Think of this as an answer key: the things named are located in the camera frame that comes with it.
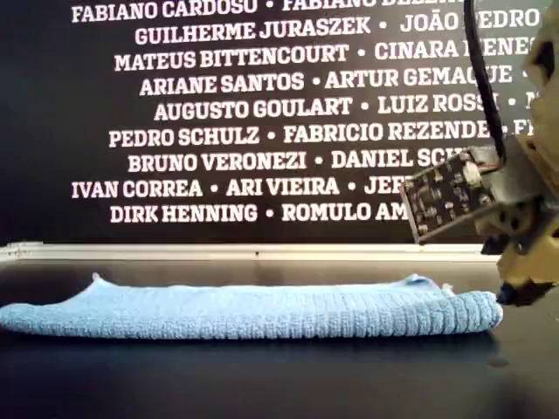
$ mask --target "black cable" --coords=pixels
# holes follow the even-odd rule
[[[483,112],[486,116],[487,128],[495,143],[495,150],[500,158],[501,165],[507,161],[507,150],[503,139],[503,125],[500,120],[499,111],[493,97],[493,89],[487,76],[486,62],[483,59],[483,52],[478,37],[477,24],[475,20],[475,9],[473,0],[464,0],[464,28],[466,30],[466,40],[470,52],[470,63],[472,64],[473,74],[478,84],[478,91],[481,96]]]

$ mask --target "black table surface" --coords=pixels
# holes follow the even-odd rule
[[[493,264],[18,262],[0,306],[128,285],[334,284],[412,272],[495,291]],[[0,332],[0,418],[559,418],[559,294],[491,333],[380,340],[146,342]]]

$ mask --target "circuit board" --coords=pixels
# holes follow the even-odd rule
[[[418,244],[498,205],[467,151],[414,175],[400,193]]]

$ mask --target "white shelf edge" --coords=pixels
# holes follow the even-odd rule
[[[490,262],[477,244],[11,244],[5,260]]]

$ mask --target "microfiber cloth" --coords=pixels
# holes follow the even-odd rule
[[[94,274],[64,302],[3,307],[0,326],[109,339],[372,338],[479,333],[502,317],[495,294],[454,294],[418,275],[374,285],[132,287]]]

